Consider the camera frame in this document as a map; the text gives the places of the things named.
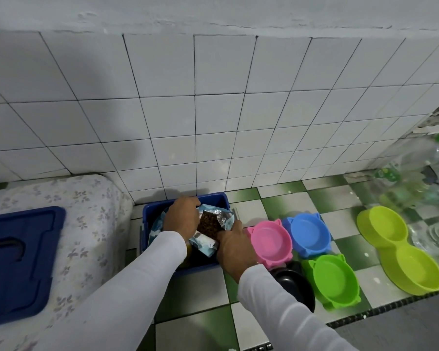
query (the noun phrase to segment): white tiled wall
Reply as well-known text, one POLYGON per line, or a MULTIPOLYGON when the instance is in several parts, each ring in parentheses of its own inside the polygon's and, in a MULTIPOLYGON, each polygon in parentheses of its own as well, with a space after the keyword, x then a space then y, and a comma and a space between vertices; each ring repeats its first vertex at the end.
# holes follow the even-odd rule
POLYGON ((0 33, 0 182, 100 172, 143 203, 337 175, 438 106, 437 38, 0 33))

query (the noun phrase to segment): yellow-green double bowl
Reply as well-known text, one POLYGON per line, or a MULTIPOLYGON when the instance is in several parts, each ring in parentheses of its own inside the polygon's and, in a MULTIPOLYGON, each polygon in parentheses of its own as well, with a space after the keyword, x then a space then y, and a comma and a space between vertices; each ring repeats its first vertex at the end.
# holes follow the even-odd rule
POLYGON ((407 242, 407 226, 396 212, 373 207, 361 212, 356 223, 361 235, 377 249, 385 274, 398 288, 417 296, 439 290, 439 265, 407 242))

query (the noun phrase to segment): green and white checkered floor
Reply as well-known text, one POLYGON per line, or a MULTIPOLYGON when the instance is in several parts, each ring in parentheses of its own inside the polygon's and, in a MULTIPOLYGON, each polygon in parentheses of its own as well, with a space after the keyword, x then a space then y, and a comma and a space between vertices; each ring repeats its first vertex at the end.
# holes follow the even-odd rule
MULTIPOLYGON (((368 177, 353 173, 226 192, 244 226, 301 212, 322 215, 333 237, 333 252, 345 255, 361 286, 361 302, 356 306, 327 312, 316 301, 315 315, 325 323, 409 296, 386 277, 375 248, 356 227, 357 214, 376 204, 368 177)), ((127 264, 138 253, 142 209, 142 205, 134 207, 127 264)), ((404 218, 415 229, 426 228, 439 220, 439 206, 408 210, 404 218)), ((242 351, 266 342, 257 321, 237 301, 237 284, 217 267, 171 280, 138 350, 242 351)))

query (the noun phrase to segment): pink cat bowl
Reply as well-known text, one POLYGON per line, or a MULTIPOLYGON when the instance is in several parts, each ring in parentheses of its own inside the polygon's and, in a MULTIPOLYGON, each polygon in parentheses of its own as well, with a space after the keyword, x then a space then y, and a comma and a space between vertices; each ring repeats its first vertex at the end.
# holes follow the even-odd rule
POLYGON ((258 262, 271 269, 293 259, 293 242, 281 220, 267 220, 256 226, 246 228, 252 246, 258 256, 258 262))

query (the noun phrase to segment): green cat bowl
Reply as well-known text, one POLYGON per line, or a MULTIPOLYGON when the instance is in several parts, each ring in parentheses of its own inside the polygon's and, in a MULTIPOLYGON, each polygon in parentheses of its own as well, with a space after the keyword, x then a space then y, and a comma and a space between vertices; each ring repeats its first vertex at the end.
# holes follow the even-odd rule
POLYGON ((302 268, 326 310, 354 306, 361 301, 358 279, 342 254, 304 260, 302 268))

